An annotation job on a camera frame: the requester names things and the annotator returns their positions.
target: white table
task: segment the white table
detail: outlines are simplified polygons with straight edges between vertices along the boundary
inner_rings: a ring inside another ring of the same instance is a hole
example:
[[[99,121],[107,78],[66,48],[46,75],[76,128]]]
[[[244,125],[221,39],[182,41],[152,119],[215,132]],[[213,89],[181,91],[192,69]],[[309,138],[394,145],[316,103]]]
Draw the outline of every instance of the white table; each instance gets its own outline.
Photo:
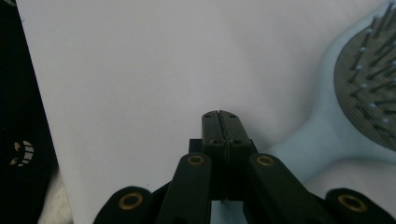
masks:
[[[331,41],[385,1],[18,1],[75,223],[126,186],[168,182],[201,116],[240,117],[258,149],[309,117]],[[341,161],[306,185],[348,187],[396,216],[396,168]],[[215,205],[214,223],[241,211]]]

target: screw hole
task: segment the screw hole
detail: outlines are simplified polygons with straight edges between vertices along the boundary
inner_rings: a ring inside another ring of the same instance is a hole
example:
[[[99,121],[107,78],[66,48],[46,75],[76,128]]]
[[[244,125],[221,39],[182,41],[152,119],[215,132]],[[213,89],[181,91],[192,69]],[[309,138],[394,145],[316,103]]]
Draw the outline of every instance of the screw hole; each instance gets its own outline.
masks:
[[[367,211],[367,205],[362,202],[359,198],[356,198],[349,194],[341,194],[338,196],[338,202],[345,206],[347,209],[354,212],[365,212]]]
[[[212,143],[212,144],[221,144],[221,142],[219,140],[217,140],[217,139],[210,140],[210,143]]]
[[[125,194],[119,200],[119,207],[122,210],[132,210],[143,202],[143,196],[138,192]]]
[[[204,158],[202,156],[190,156],[187,162],[191,165],[201,165],[204,163]]]
[[[264,166],[271,166],[274,165],[274,160],[268,156],[260,156],[256,160],[259,164]]]

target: black fabric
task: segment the black fabric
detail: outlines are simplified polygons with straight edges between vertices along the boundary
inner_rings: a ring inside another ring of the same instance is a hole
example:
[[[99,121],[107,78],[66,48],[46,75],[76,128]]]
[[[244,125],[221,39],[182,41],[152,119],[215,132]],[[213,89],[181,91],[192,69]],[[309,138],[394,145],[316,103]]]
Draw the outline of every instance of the black fabric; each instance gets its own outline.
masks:
[[[16,7],[0,1],[0,216],[37,223],[56,157]]]

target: hairbrush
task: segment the hairbrush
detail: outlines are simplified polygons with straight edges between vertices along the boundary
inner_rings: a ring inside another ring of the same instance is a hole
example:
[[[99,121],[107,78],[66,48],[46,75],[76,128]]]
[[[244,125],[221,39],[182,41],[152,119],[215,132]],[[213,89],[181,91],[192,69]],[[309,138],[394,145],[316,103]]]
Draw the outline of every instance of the hairbrush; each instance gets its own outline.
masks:
[[[396,164],[395,7],[390,1],[332,42],[310,119],[268,149],[300,181],[341,159]]]

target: white surface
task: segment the white surface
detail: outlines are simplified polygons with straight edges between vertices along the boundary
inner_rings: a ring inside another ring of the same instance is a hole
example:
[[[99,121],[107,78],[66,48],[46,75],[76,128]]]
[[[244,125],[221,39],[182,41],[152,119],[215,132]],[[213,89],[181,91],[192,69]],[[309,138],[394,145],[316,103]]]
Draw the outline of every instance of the white surface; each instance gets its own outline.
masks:
[[[298,129],[323,51],[384,2],[18,1],[75,223],[169,181],[205,112],[238,115],[260,149]],[[373,169],[381,185],[393,168]]]

